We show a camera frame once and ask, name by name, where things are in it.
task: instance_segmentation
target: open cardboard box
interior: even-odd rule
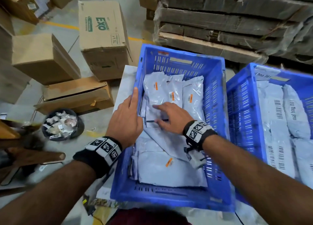
[[[34,107],[45,115],[57,108],[84,114],[114,106],[110,86],[94,76],[45,86],[43,96],[44,102]]]

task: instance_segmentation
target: barcode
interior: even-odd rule
[[[275,157],[274,157],[274,150],[272,146],[268,146],[268,153],[269,153],[269,159],[271,161],[271,166],[275,169],[276,168],[276,163],[275,163]]]
[[[281,108],[280,100],[274,100],[274,104],[276,106],[276,116],[278,119],[284,119],[283,118],[283,109]]]
[[[279,169],[285,170],[285,157],[284,157],[284,148],[282,146],[279,146],[279,154],[278,154],[278,166]]]

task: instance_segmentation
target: orange label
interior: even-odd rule
[[[170,165],[170,163],[171,163],[171,161],[173,160],[173,158],[170,158],[169,160],[168,160],[168,162],[166,163],[166,167],[168,167],[169,165]]]

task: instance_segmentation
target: concrete floor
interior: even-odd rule
[[[143,39],[143,42],[151,42],[153,21],[146,20],[146,9],[140,7],[139,0],[115,1],[118,1],[122,7],[123,15],[126,19],[127,34],[129,39],[134,41],[141,41]],[[92,76],[92,72],[84,60],[79,48],[77,0],[73,0],[62,10],[55,8],[47,15],[45,21],[38,23],[36,26],[17,18],[13,19],[13,23],[15,33],[17,35],[53,33],[63,47],[68,51],[75,63],[79,66],[82,77]],[[229,80],[233,75],[234,72],[228,69],[227,79]],[[119,81],[114,84],[115,86],[112,88],[112,95],[115,100],[119,90]],[[33,105],[38,103],[42,96],[41,88],[41,84],[35,80],[31,80],[30,84],[26,87],[16,104],[11,105],[0,102],[0,113],[7,112],[7,119],[9,120],[41,123],[44,120],[44,115],[39,112],[35,112],[33,107]],[[93,140],[93,138],[105,134],[112,112],[113,108],[109,108],[83,115],[82,119],[84,120],[85,131],[78,139],[65,143],[47,141],[45,150],[64,152],[66,154],[64,163],[69,162],[75,152],[82,150],[88,142]],[[61,166],[62,164],[49,165],[43,171],[40,171],[39,167],[37,167],[36,172],[29,176],[26,181],[15,181],[15,185],[37,183]],[[20,194],[0,198],[0,208],[19,195]],[[228,217],[224,216],[223,220],[221,214],[214,211],[195,212],[194,210],[188,210],[187,214],[189,214],[189,222],[194,225],[241,224],[239,220],[234,217],[234,215]],[[91,217],[87,217],[85,214],[81,202],[78,202],[69,213],[67,219],[65,220],[65,224],[79,224],[80,222],[81,224],[92,224],[92,221],[93,219]]]

